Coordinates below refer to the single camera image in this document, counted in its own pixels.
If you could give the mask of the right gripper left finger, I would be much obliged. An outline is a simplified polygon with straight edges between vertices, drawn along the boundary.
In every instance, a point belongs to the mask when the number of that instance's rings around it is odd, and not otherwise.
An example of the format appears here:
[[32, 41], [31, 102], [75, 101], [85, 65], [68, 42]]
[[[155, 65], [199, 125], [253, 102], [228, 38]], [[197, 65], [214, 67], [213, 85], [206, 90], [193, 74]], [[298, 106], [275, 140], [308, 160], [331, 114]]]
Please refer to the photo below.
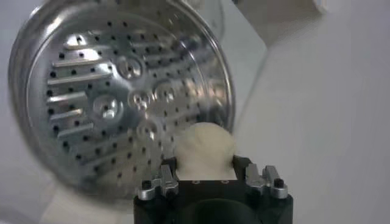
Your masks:
[[136, 197], [142, 201], [153, 200], [157, 196], [168, 198], [179, 193], [179, 179], [176, 175], [175, 157], [164, 159], [154, 176], [146, 176], [137, 187]]

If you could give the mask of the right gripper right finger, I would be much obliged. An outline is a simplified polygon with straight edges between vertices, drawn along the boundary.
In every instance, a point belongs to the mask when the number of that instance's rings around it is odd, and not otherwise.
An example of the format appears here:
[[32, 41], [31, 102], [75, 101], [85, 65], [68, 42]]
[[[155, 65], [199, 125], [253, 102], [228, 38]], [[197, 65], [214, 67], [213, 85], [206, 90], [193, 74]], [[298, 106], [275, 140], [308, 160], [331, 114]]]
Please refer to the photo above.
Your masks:
[[276, 199], [288, 198], [288, 187], [275, 166], [267, 165], [259, 170], [249, 158], [234, 156], [233, 167], [236, 178], [243, 180], [250, 189]]

